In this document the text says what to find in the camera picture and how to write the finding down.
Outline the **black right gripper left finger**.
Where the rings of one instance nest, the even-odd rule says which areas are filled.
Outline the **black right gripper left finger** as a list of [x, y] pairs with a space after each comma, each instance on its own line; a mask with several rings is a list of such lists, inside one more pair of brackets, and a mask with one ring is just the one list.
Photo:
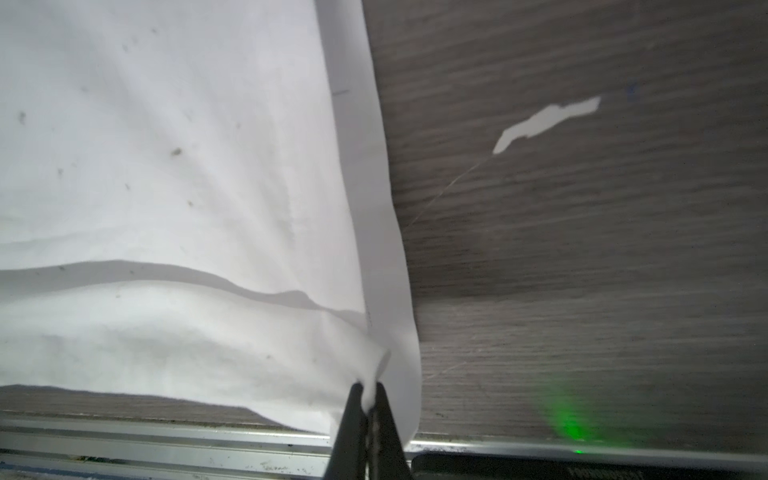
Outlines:
[[323, 480], [363, 480], [367, 466], [368, 416], [362, 408], [363, 386], [354, 384], [337, 432]]

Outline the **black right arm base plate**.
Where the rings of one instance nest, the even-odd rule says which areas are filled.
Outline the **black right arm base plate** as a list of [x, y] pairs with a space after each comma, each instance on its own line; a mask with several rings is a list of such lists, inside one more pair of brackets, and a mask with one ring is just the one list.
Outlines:
[[633, 465], [471, 454], [423, 453], [411, 461], [416, 479], [765, 479], [767, 473], [740, 468]]

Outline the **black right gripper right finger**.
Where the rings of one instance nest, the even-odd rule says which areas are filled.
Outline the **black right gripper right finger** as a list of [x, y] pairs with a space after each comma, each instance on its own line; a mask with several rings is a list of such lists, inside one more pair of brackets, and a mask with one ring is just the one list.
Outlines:
[[414, 479], [382, 383], [376, 385], [375, 404], [368, 414], [367, 469], [371, 480]]

